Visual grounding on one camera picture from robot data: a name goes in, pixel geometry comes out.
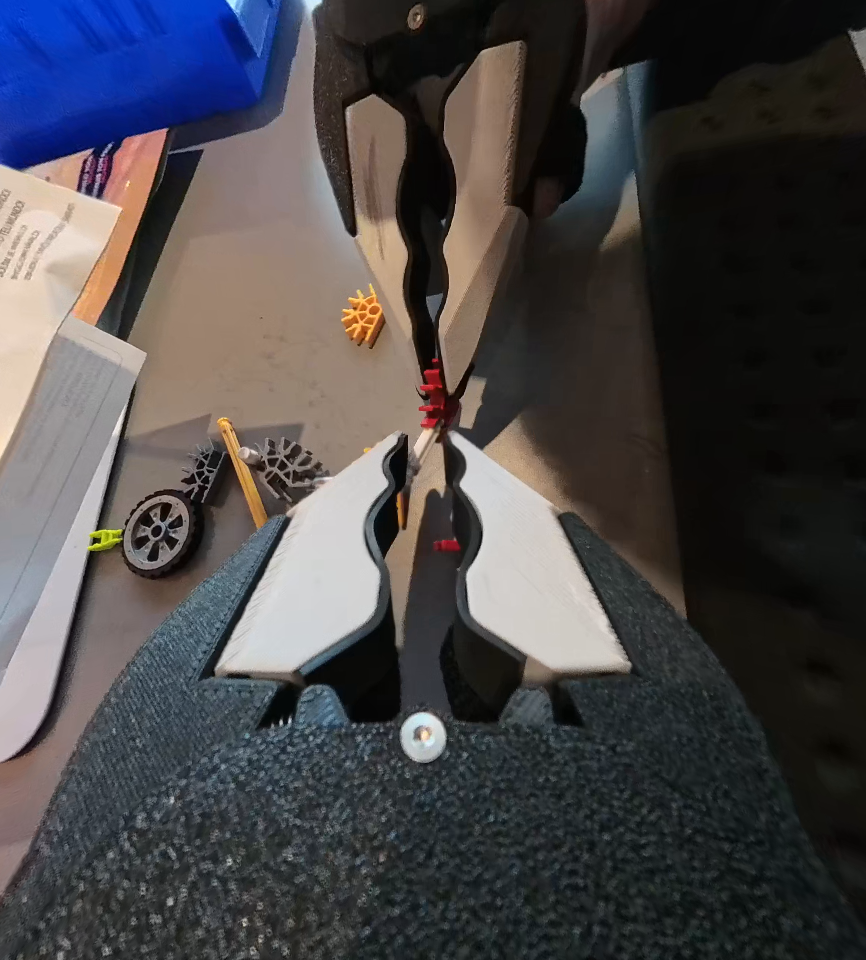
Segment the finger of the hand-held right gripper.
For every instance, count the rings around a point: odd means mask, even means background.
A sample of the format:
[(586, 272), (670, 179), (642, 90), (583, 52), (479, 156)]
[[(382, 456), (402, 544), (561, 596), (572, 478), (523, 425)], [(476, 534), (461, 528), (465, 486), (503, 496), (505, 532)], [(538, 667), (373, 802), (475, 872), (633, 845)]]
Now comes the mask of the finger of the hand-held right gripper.
[(527, 217), (513, 203), (513, 183), (526, 60), (522, 41), (482, 51), (443, 109), (443, 143), (455, 180), (442, 249), (447, 290), (438, 323), (447, 378), (463, 378), (472, 364), (525, 234)]
[(413, 368), (437, 358), (427, 297), (440, 291), (440, 144), (414, 93), (370, 94), (344, 114), (355, 239)]

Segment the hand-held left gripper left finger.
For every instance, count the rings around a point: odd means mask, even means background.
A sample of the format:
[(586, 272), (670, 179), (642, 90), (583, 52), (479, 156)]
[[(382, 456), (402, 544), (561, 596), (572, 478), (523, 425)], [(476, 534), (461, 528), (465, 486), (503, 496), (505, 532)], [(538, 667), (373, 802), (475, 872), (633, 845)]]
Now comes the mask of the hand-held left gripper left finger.
[(287, 513), (218, 676), (306, 680), (380, 631), (409, 452), (407, 434), (392, 433)]

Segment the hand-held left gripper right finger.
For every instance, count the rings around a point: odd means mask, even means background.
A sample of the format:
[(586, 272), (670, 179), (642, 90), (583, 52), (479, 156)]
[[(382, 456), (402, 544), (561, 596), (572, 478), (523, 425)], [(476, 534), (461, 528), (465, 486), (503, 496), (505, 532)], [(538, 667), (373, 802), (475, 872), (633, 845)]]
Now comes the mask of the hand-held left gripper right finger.
[(631, 662), (557, 508), (456, 433), (444, 444), (460, 547), (454, 634), (467, 650), (507, 658), (471, 683), (557, 683), (627, 675)]

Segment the red connector with white rod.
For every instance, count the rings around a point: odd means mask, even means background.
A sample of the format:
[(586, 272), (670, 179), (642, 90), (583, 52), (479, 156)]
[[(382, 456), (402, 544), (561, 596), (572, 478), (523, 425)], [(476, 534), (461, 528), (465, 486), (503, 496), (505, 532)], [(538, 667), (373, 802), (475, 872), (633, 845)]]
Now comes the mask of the red connector with white rod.
[(408, 483), (421, 472), (427, 457), (436, 445), (442, 443), (462, 409), (460, 399), (451, 395), (446, 388), (439, 358), (434, 358), (423, 372), (419, 393), (423, 397), (419, 406), (422, 421), (419, 436), (407, 462)]

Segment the person's right forearm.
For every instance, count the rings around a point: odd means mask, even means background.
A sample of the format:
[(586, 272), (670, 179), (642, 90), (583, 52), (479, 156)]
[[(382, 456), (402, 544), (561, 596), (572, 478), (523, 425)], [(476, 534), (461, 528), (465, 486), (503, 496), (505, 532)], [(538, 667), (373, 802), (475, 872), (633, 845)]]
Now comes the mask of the person's right forearm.
[(587, 2), (592, 76), (668, 54), (796, 56), (866, 28), (866, 1)]

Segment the person's right hand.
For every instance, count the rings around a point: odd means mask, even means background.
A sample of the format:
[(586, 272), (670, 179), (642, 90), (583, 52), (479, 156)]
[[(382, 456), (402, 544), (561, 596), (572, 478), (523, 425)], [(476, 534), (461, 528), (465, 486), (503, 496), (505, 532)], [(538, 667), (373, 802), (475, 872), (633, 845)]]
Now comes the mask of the person's right hand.
[(586, 123), (577, 103), (557, 105), (533, 169), (529, 199), (534, 220), (551, 217), (580, 189), (587, 143)]

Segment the orange printed toy box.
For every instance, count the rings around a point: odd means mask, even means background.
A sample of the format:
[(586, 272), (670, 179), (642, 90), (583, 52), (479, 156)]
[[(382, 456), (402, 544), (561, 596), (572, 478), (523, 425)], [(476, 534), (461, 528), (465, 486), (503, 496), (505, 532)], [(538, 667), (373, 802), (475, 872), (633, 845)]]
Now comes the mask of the orange printed toy box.
[(123, 285), (121, 277), (150, 198), (161, 181), (170, 140), (171, 131), (163, 128), (26, 168), (45, 182), (75, 189), (120, 209), (103, 256), (72, 312), (94, 327)]

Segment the blue plastic bin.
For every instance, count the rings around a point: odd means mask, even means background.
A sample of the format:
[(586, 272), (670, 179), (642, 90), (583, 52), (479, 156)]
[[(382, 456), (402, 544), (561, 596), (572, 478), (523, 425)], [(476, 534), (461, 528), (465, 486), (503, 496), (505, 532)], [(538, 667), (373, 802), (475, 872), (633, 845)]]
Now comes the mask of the blue plastic bin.
[(255, 104), (278, 1), (0, 1), (0, 163)]

